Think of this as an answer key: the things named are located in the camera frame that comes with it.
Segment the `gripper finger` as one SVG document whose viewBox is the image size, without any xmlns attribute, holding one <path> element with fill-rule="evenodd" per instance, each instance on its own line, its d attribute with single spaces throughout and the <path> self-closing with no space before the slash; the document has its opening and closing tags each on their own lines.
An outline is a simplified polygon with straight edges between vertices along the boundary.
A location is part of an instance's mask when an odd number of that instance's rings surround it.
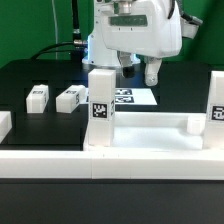
<svg viewBox="0 0 224 224">
<path fill-rule="evenodd" d="M 123 70 L 123 76 L 125 78 L 132 78 L 134 76 L 134 67 L 131 61 L 131 54 L 127 52 L 120 52 L 119 61 Z"/>
<path fill-rule="evenodd" d="M 162 64 L 162 60 L 154 57 L 145 57 L 145 84 L 147 86 L 155 86 L 158 83 L 158 72 Z"/>
</svg>

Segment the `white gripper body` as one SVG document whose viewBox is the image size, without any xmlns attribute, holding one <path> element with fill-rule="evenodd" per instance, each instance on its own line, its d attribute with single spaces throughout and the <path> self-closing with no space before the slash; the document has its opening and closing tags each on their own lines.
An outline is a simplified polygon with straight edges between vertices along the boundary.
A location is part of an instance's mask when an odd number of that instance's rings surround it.
<svg viewBox="0 0 224 224">
<path fill-rule="evenodd" d="M 101 30 L 107 48 L 143 56 L 176 56 L 182 47 L 180 14 L 175 0 L 136 0 L 130 12 L 101 7 Z"/>
</svg>

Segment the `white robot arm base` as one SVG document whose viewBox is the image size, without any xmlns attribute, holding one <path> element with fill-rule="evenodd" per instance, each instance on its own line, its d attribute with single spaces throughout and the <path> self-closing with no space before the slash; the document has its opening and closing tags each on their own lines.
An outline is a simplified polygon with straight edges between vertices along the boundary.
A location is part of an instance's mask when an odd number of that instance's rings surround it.
<svg viewBox="0 0 224 224">
<path fill-rule="evenodd" d="M 101 7 L 106 5 L 111 11 L 114 11 L 114 3 L 118 3 L 119 13 L 130 13 L 131 4 L 134 0 L 93 0 L 94 6 L 94 26 L 88 36 L 88 53 L 82 59 L 85 65 L 96 67 L 115 67 L 120 68 L 117 51 L 107 49 L 103 40 L 101 30 Z"/>
</svg>

